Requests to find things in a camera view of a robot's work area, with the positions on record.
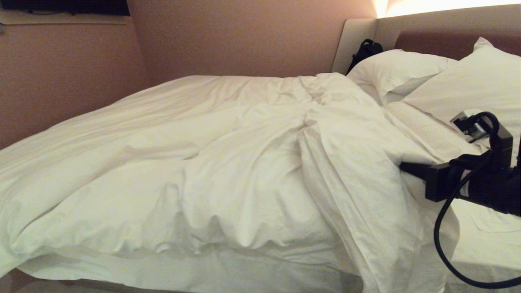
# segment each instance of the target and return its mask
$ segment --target duvet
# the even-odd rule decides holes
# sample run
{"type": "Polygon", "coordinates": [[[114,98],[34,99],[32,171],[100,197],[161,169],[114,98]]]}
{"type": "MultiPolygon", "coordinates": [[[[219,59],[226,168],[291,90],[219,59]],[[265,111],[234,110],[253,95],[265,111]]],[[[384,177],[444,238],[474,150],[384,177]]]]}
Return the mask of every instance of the duvet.
{"type": "MultiPolygon", "coordinates": [[[[305,255],[341,241],[364,292],[440,292],[441,206],[403,160],[440,163],[340,74],[167,82],[0,151],[0,276],[76,248],[305,255]]],[[[449,213],[448,255],[457,227],[449,213]]]]}

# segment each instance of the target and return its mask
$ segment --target television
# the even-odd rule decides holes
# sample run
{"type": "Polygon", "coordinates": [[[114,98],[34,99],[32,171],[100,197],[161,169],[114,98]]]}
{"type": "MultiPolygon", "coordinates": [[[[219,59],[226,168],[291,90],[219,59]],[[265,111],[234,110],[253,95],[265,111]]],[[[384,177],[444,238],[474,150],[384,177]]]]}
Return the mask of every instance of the television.
{"type": "Polygon", "coordinates": [[[127,0],[0,0],[5,10],[130,16],[127,0]]]}

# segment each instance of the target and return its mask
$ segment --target electrical device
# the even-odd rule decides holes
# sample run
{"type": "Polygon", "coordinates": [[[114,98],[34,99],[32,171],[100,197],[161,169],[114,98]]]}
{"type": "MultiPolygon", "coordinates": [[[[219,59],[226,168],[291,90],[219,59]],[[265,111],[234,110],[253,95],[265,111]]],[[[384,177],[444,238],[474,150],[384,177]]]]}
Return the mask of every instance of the electrical device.
{"type": "Polygon", "coordinates": [[[1,0],[0,3],[5,10],[21,10],[40,15],[48,12],[130,15],[126,0],[1,0]]]}
{"type": "Polygon", "coordinates": [[[455,198],[521,217],[521,147],[517,152],[517,165],[510,168],[513,138],[496,116],[479,109],[467,110],[456,115],[451,123],[469,143],[488,137],[490,150],[479,156],[464,154],[436,166],[402,163],[400,169],[425,180],[427,199],[435,202],[446,200],[436,219],[434,241],[441,260],[454,275],[470,285],[485,289],[521,285],[521,277],[493,283],[472,280],[458,272],[443,253],[439,231],[443,217],[455,198]]]}

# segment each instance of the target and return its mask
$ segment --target wall light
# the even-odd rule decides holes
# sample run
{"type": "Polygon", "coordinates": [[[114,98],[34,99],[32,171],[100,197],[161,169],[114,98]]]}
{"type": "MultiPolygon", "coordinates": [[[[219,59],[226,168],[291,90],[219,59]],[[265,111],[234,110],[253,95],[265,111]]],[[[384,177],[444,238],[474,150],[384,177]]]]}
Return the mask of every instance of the wall light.
{"type": "Polygon", "coordinates": [[[375,9],[376,18],[385,17],[386,12],[387,12],[387,4],[388,4],[389,0],[370,0],[370,1],[375,9]]]}
{"type": "Polygon", "coordinates": [[[387,3],[387,12],[385,17],[440,10],[520,3],[521,0],[389,0],[387,3]]]}

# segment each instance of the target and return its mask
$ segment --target bedding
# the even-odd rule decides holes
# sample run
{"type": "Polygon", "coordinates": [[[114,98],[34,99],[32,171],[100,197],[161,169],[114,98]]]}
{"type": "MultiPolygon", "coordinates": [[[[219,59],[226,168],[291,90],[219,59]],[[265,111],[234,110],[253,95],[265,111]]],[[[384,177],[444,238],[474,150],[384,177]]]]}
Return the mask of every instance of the bedding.
{"type": "MultiPolygon", "coordinates": [[[[441,205],[404,159],[440,163],[340,74],[167,82],[0,151],[0,274],[213,246],[313,265],[342,243],[364,292],[441,292],[441,205]]],[[[456,227],[449,212],[448,255],[456,227]]]]}
{"type": "Polygon", "coordinates": [[[392,102],[398,102],[403,100],[405,98],[404,95],[400,95],[393,92],[388,92],[383,99],[380,99],[380,96],[378,95],[378,90],[375,88],[372,84],[365,84],[365,83],[357,83],[357,86],[359,86],[366,94],[368,94],[370,97],[375,100],[378,105],[383,106],[382,101],[385,101],[386,103],[392,103],[392,102]]]}
{"type": "Polygon", "coordinates": [[[386,94],[393,92],[406,96],[431,79],[456,60],[436,55],[389,50],[362,60],[348,74],[357,84],[372,84],[376,87],[381,104],[387,101],[386,94]]]}
{"type": "Polygon", "coordinates": [[[447,126],[463,110],[479,108],[494,113],[514,137],[511,164],[515,166],[521,133],[521,57],[480,42],[473,53],[403,101],[447,126]]]}
{"type": "MultiPolygon", "coordinates": [[[[183,292],[360,293],[361,279],[337,267],[341,263],[339,255],[345,255],[342,250],[343,246],[339,245],[335,250],[307,254],[308,259],[315,259],[315,264],[292,261],[302,255],[298,249],[287,260],[269,257],[256,250],[238,252],[219,245],[207,247],[200,254],[170,250],[132,259],[77,251],[43,255],[18,268],[41,279],[83,278],[183,292]]],[[[141,292],[125,289],[124,292],[141,292]]]]}
{"type": "MultiPolygon", "coordinates": [[[[479,155],[489,148],[488,139],[467,143],[450,125],[450,118],[469,108],[491,111],[514,136],[515,165],[521,130],[520,69],[519,56],[499,51],[479,38],[474,53],[427,81],[402,102],[388,104],[384,109],[407,126],[413,139],[445,162],[461,154],[479,155]],[[451,107],[442,108],[443,104],[451,107]]],[[[455,200],[451,207],[460,224],[452,263],[460,272],[482,282],[521,275],[517,257],[521,253],[521,218],[463,200],[455,200]]],[[[447,289],[451,293],[488,292],[452,274],[447,289]]],[[[519,286],[495,291],[515,293],[519,286]]]]}

